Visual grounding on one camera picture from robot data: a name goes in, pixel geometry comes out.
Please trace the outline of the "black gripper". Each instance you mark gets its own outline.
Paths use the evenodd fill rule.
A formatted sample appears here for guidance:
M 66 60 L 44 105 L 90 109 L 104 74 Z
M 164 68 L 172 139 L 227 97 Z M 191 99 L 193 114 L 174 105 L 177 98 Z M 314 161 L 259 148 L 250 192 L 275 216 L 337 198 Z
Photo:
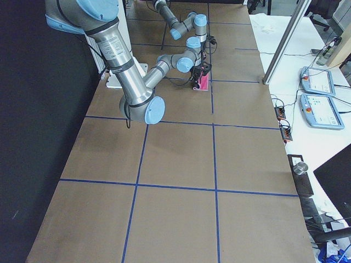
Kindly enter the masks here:
M 206 67 L 206 41 L 201 42 L 201 66 Z
M 201 82 L 203 77 L 206 77 L 211 71 L 212 65 L 197 65 L 191 68 L 191 80 L 193 82 Z

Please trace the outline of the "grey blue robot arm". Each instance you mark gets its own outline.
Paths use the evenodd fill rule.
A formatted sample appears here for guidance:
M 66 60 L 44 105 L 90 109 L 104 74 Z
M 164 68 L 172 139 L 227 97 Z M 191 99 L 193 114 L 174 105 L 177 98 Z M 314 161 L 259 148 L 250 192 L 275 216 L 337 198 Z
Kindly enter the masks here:
M 207 16 L 191 12 L 179 21 L 166 1 L 153 1 L 156 11 L 170 27 L 173 39 L 179 40 L 190 30 L 195 35 L 186 40 L 183 53 L 162 55 L 157 64 L 142 76 L 120 31 L 118 1 L 46 1 L 46 21 L 49 27 L 93 38 L 109 69 L 117 77 L 123 97 L 119 108 L 129 121 L 158 123 L 165 113 L 163 98 L 155 95 L 155 87 L 169 70 L 182 73 L 202 67 L 207 41 Z
M 152 2 L 154 9 L 164 18 L 170 28 L 172 38 L 177 41 L 185 36 L 192 29 L 195 30 L 195 37 L 201 45 L 201 62 L 206 59 L 205 45 L 207 41 L 207 16 L 190 12 L 184 21 L 179 21 L 167 5 L 167 1 L 158 0 Z

